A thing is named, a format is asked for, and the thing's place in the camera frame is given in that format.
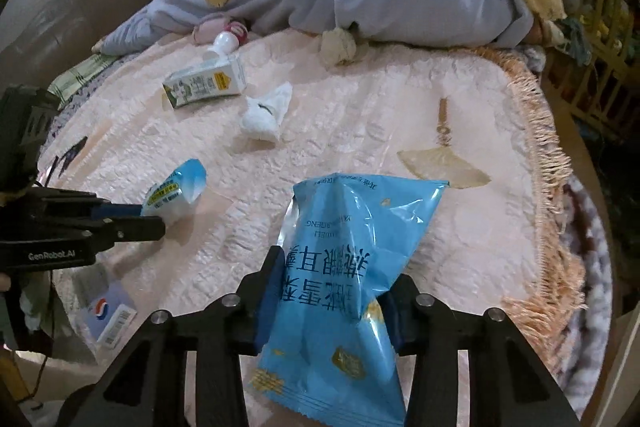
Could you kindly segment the grey-blue duvet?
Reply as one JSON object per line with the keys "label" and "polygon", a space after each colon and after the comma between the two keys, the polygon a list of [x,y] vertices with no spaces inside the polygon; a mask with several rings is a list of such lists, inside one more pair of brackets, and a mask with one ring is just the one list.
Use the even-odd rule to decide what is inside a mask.
{"label": "grey-blue duvet", "polygon": [[322,34],[334,28],[413,46],[514,48],[534,27],[524,0],[152,0],[94,47],[106,55],[141,52],[169,34],[185,35],[213,20],[242,20],[260,36],[293,28]]}

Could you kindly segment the cream knitted sock ball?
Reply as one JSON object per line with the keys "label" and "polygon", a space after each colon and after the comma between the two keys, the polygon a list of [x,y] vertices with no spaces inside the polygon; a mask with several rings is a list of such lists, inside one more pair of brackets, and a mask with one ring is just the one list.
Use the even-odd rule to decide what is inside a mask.
{"label": "cream knitted sock ball", "polygon": [[326,66],[334,67],[350,63],[357,52],[354,36],[346,29],[334,28],[325,31],[320,40],[320,57]]}

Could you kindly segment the white bottle red cap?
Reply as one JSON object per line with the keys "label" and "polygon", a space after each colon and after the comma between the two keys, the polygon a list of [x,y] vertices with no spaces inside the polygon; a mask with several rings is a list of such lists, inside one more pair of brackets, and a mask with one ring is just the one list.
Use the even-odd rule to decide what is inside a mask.
{"label": "white bottle red cap", "polygon": [[224,29],[216,35],[213,44],[206,49],[203,58],[207,61],[229,56],[236,52],[241,46],[244,46],[247,40],[247,27],[238,20],[232,20],[232,22],[224,26]]}

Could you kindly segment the pepsi label wrapper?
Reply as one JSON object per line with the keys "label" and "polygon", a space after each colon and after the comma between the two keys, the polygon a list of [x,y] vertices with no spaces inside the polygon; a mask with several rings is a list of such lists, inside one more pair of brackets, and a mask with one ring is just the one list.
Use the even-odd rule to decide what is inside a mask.
{"label": "pepsi label wrapper", "polygon": [[114,349],[138,311],[119,281],[111,281],[105,291],[82,310],[89,332],[100,347]]}

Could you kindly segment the small blue wrapper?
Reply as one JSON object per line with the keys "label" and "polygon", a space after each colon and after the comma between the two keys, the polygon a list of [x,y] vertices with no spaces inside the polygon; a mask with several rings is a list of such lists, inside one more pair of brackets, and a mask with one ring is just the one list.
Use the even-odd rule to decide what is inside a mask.
{"label": "small blue wrapper", "polygon": [[185,161],[162,183],[149,189],[140,216],[159,217],[167,228],[191,216],[205,190],[206,178],[201,161],[195,158]]}

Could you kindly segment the pink cloth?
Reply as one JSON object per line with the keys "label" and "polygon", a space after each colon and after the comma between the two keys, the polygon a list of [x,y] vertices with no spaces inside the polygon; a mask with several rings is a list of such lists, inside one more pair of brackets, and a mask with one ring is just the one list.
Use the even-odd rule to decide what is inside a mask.
{"label": "pink cloth", "polygon": [[191,39],[197,46],[209,46],[224,31],[230,20],[228,17],[216,17],[204,20],[194,27]]}

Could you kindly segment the pink quilted bedspread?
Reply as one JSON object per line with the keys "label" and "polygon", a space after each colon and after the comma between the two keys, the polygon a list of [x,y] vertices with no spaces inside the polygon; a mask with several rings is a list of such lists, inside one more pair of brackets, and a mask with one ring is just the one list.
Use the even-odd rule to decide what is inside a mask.
{"label": "pink quilted bedspread", "polygon": [[140,312],[192,311],[257,267],[295,183],[334,171],[424,173],[421,155],[436,146],[445,117],[452,151],[488,182],[446,191],[409,272],[454,309],[505,305],[556,369],[585,270],[561,242],[572,167],[537,78],[495,50],[370,46],[329,68],[319,48],[287,30],[242,49],[248,95],[293,88],[274,144],[243,135],[240,96],[170,106],[163,79],[202,55],[188,39],[170,37],[108,75],[44,153],[52,159],[82,144],[61,185],[132,202],[198,158],[207,186],[185,242],[119,245],[101,265]]}

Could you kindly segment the crumpled white tissue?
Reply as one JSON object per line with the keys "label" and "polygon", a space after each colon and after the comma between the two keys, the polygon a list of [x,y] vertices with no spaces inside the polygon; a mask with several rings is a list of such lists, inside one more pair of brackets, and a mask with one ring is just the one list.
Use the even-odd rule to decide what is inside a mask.
{"label": "crumpled white tissue", "polygon": [[241,132],[248,139],[277,143],[292,95],[292,84],[285,82],[258,98],[248,96],[247,108],[240,121]]}

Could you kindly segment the milk carton box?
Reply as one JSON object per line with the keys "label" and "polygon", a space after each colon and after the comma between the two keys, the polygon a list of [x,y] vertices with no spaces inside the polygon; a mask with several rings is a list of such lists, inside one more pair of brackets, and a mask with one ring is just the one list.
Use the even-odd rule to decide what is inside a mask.
{"label": "milk carton box", "polygon": [[245,88],[244,69],[237,53],[177,70],[163,81],[163,89],[173,108],[210,98],[240,95]]}

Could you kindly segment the large blue snack bag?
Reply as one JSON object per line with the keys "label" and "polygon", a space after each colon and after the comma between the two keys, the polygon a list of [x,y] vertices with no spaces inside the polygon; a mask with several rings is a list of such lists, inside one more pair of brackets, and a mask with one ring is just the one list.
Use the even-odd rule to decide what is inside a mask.
{"label": "large blue snack bag", "polygon": [[402,425],[378,297],[418,249],[447,185],[360,173],[295,185],[298,217],[256,392],[328,426]]}

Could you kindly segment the wooden baby crib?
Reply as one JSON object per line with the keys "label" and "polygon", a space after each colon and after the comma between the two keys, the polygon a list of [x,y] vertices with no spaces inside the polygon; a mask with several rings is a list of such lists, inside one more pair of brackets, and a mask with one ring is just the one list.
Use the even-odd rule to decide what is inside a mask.
{"label": "wooden baby crib", "polygon": [[634,0],[565,0],[566,41],[544,70],[570,111],[620,138],[638,117],[639,17]]}

